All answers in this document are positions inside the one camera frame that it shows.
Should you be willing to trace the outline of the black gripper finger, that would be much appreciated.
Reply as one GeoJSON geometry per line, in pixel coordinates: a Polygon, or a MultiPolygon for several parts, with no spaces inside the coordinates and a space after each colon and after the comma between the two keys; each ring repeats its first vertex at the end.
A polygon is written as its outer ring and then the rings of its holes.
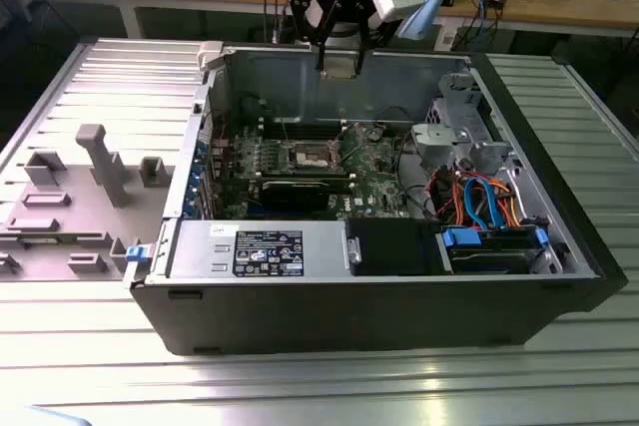
{"type": "Polygon", "coordinates": [[[334,26],[341,20],[343,0],[291,0],[291,12],[296,26],[297,36],[318,48],[316,70],[324,70],[325,43],[334,26]],[[307,13],[316,6],[319,19],[314,25],[307,13]]]}
{"type": "Polygon", "coordinates": [[[366,52],[370,47],[370,29],[368,26],[369,9],[365,0],[354,0],[350,7],[351,21],[356,24],[359,34],[357,57],[354,64],[354,72],[361,73],[366,52]]]}

